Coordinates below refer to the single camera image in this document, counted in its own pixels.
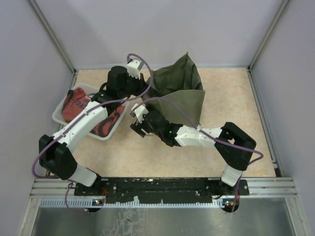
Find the green canvas bag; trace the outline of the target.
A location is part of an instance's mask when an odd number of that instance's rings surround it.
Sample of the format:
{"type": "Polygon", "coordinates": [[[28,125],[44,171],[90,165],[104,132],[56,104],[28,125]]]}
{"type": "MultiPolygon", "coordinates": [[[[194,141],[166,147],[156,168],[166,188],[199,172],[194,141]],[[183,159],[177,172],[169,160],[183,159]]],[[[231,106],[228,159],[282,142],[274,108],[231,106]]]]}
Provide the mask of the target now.
{"type": "Polygon", "coordinates": [[[158,100],[146,103],[148,108],[158,110],[171,123],[190,126],[200,125],[202,106],[205,98],[201,77],[188,54],[184,54],[174,64],[153,71],[154,83],[142,97],[143,100],[157,97],[158,100]]]}

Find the amber liquid clear bottle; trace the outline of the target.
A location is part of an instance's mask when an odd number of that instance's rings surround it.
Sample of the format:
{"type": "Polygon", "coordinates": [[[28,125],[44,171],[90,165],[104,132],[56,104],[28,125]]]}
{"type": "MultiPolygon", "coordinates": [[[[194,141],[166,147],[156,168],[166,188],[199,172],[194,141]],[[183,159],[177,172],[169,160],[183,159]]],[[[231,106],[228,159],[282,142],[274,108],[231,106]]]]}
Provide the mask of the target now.
{"type": "Polygon", "coordinates": [[[155,136],[155,137],[159,137],[159,134],[158,133],[147,133],[146,134],[147,136],[155,136]]]}

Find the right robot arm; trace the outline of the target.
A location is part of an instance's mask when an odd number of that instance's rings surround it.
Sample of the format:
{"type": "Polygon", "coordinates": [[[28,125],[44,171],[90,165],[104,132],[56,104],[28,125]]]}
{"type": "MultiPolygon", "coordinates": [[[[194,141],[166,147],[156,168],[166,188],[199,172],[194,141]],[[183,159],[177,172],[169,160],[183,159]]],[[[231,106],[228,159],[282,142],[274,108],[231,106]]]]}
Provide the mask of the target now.
{"type": "Polygon", "coordinates": [[[130,127],[141,137],[154,134],[170,147],[196,146],[215,148],[226,162],[220,180],[212,189],[212,195],[232,195],[237,189],[237,180],[247,169],[256,141],[232,122],[219,128],[193,128],[170,123],[157,110],[130,113],[137,121],[130,127]]]}

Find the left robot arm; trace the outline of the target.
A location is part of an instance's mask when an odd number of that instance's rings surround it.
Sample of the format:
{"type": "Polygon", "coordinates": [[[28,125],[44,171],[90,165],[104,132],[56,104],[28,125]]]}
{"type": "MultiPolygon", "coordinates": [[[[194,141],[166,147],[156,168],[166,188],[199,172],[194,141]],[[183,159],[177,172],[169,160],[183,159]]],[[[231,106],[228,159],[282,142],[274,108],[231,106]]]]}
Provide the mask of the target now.
{"type": "Polygon", "coordinates": [[[137,67],[112,67],[108,72],[107,82],[79,115],[54,135],[43,135],[40,138],[40,166],[53,173],[54,177],[80,183],[90,194],[99,194],[102,191],[102,182],[98,180],[100,176],[79,165],[72,153],[95,126],[123,103],[142,97],[153,81],[154,77],[151,75],[146,83],[137,67]]]}

